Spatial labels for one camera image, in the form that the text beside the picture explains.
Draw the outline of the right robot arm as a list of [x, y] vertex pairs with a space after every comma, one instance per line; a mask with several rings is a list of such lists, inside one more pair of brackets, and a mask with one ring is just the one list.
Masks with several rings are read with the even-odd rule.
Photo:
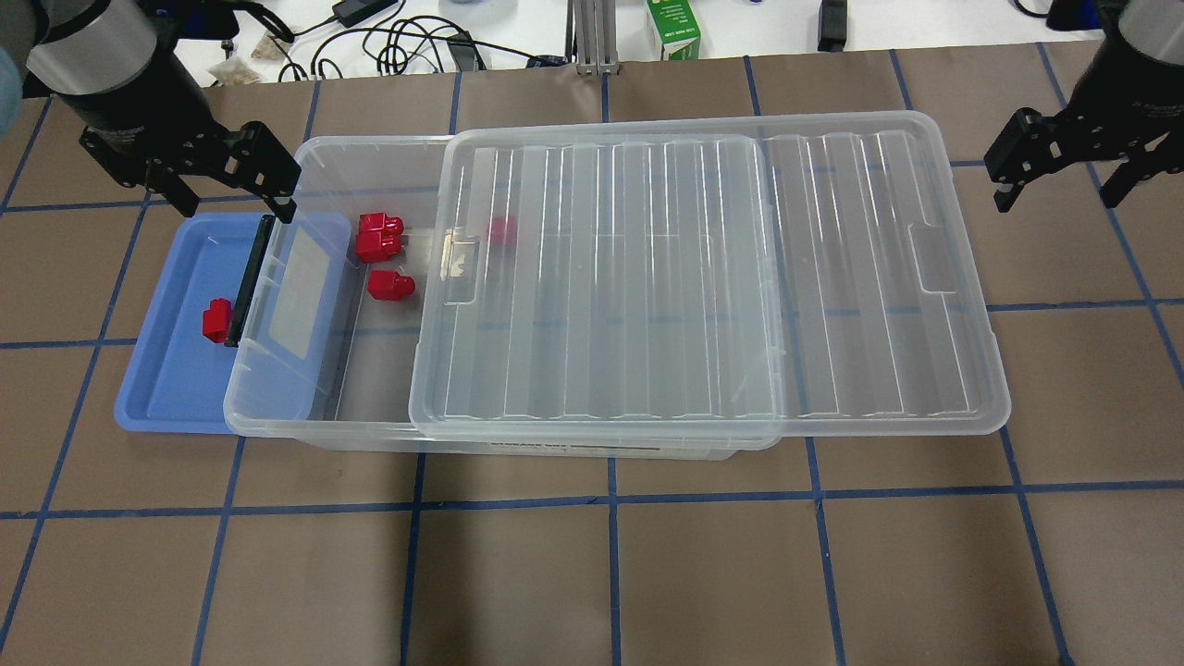
[[1180, 172], [1183, 4], [1130, 1], [1099, 12], [1103, 41], [1064, 108], [1053, 117], [1019, 108], [985, 153], [1002, 214], [1028, 184], [1075, 164], [1117, 161], [1099, 190], [1108, 209], [1137, 185]]

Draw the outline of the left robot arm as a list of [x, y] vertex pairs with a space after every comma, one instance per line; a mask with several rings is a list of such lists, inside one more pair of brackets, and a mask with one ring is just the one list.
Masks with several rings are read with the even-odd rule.
[[247, 192], [284, 223], [300, 164], [259, 121], [229, 129], [178, 59], [175, 38], [135, 1], [5, 1], [4, 130], [28, 75], [84, 123], [81, 147], [123, 187], [143, 187], [182, 214], [202, 177]]

